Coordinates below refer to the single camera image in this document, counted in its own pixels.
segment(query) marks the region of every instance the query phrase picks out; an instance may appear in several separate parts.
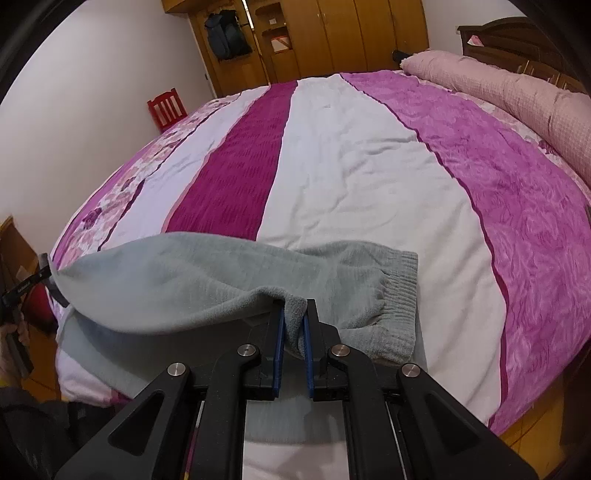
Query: person's hand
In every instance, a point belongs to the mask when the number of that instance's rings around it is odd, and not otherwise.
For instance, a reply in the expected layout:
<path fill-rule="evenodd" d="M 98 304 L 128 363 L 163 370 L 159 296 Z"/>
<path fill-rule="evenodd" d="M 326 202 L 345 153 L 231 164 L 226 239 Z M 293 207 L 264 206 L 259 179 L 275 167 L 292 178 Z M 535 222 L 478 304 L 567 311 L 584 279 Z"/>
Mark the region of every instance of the person's hand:
<path fill-rule="evenodd" d="M 18 340 L 25 346 L 29 345 L 29 331 L 27 324 L 21 320 L 18 325 L 6 323 L 0 326 L 0 380 L 2 383 L 17 387 L 21 383 L 21 376 L 14 364 L 6 337 L 14 332 L 18 332 Z"/>

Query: black backpack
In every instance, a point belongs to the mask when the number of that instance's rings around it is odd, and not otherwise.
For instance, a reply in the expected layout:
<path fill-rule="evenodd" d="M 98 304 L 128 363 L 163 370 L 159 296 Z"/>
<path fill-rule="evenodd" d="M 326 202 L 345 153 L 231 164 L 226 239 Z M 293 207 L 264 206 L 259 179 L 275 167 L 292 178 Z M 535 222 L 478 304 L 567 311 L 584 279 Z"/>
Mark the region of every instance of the black backpack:
<path fill-rule="evenodd" d="M 218 60 L 229 60 L 252 52 L 238 24 L 236 10 L 221 10 L 205 21 L 207 39 Z"/>

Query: pink pillow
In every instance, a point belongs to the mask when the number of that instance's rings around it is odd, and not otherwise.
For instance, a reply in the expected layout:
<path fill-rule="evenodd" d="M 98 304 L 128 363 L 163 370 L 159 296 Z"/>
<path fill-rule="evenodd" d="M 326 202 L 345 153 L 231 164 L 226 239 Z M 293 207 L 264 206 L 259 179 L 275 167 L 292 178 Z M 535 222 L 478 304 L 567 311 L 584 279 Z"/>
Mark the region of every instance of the pink pillow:
<path fill-rule="evenodd" d="M 529 75 L 511 73 L 446 51 L 429 50 L 402 61 L 423 80 L 467 93 L 526 124 L 591 185 L 591 99 Z"/>

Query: wooden floor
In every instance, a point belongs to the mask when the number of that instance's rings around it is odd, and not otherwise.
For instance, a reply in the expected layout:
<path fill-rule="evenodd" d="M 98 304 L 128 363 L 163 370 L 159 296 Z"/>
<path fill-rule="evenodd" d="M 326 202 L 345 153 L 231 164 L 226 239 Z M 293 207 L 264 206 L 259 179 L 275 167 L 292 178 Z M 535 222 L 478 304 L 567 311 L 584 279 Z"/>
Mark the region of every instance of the wooden floor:
<path fill-rule="evenodd" d="M 56 374 L 57 344 L 53 336 L 47 336 L 29 325 L 29 355 L 33 362 L 33 373 L 23 380 L 22 387 L 38 401 L 59 400 L 60 389 Z"/>
<path fill-rule="evenodd" d="M 501 439 L 527 461 L 540 479 L 565 459 L 560 446 L 564 412 L 563 377 L 558 377 L 533 407 Z"/>
<path fill-rule="evenodd" d="M 30 326 L 30 354 L 35 370 L 23 387 L 40 401 L 60 398 L 55 370 L 56 343 Z M 534 406 L 501 439 L 538 473 L 548 475 L 565 458 L 559 444 L 564 411 L 563 377 L 559 377 Z"/>

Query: metal screw head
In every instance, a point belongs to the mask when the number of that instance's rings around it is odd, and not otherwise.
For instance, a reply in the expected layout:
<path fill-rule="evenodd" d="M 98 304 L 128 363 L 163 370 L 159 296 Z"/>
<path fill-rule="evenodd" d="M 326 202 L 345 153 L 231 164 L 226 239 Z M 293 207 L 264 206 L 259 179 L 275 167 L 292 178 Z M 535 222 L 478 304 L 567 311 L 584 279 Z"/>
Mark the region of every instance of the metal screw head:
<path fill-rule="evenodd" d="M 250 343 L 245 343 L 238 347 L 238 355 L 242 356 L 251 356 L 254 355 L 256 352 L 256 347 L 251 345 Z"/>
<path fill-rule="evenodd" d="M 334 356 L 347 356 L 351 353 L 351 348 L 339 343 L 338 345 L 333 345 L 330 351 Z"/>
<path fill-rule="evenodd" d="M 402 374 L 405 377 L 418 377 L 419 373 L 421 373 L 421 367 L 415 364 L 404 364 L 402 366 Z"/>
<path fill-rule="evenodd" d="M 183 373 L 185 373 L 186 369 L 187 369 L 187 367 L 185 367 L 184 364 L 180 364 L 179 362 L 176 362 L 175 364 L 169 365 L 168 368 L 166 369 L 166 371 L 172 377 L 178 377 L 179 375 L 182 375 Z"/>

